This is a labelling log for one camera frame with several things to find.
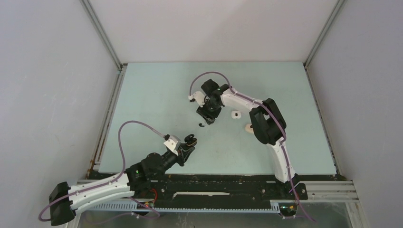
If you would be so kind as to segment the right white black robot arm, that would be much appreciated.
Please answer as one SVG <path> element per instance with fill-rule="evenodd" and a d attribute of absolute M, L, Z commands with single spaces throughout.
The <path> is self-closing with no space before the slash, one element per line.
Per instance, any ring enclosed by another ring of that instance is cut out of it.
<path fill-rule="evenodd" d="M 188 99 L 198 104 L 196 112 L 208 125 L 215 122 L 223 107 L 248 114 L 254 136 L 273 150 L 274 174 L 280 181 L 276 186 L 277 194 L 288 199 L 295 193 L 295 185 L 290 181 L 295 171 L 285 146 L 287 124 L 273 99 L 255 99 L 228 84 L 219 86 L 211 79 L 202 84 L 201 91 L 190 92 Z"/>

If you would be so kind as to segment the white earbud charging case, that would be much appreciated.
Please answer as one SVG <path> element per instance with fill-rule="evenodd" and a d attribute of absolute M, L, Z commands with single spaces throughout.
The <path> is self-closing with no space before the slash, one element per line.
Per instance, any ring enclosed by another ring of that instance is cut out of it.
<path fill-rule="evenodd" d="M 231 112 L 231 117 L 232 119 L 240 119 L 242 116 L 240 111 L 232 111 Z"/>

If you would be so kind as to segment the black earbud charging case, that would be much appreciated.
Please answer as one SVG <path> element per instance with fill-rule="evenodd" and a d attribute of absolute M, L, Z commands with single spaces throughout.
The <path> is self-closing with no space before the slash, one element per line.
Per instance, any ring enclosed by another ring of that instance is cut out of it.
<path fill-rule="evenodd" d="M 193 147 L 197 143 L 197 139 L 194 134 L 189 134 L 184 138 L 187 147 Z"/>

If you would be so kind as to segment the beige earbud charging case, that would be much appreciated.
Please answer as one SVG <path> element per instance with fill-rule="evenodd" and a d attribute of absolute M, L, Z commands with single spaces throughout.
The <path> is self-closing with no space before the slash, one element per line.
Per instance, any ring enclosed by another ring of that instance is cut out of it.
<path fill-rule="evenodd" d="M 251 134 L 254 133 L 254 131 L 253 131 L 253 126 L 252 126 L 251 124 L 246 125 L 246 126 L 245 126 L 245 130 L 246 130 L 246 132 L 248 132 L 248 133 L 251 133 Z"/>

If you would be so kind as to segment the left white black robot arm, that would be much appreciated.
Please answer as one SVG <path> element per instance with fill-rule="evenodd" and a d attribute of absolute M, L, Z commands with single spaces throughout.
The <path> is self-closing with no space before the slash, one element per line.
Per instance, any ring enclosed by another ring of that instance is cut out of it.
<path fill-rule="evenodd" d="M 49 196 L 50 223 L 59 226 L 70 222 L 77 214 L 96 205 L 119 198 L 144 198 L 151 189 L 151 181 L 162 177 L 173 165 L 184 166 L 195 149 L 195 143 L 181 143 L 176 152 L 163 155 L 151 153 L 123 173 L 87 184 L 59 183 Z"/>

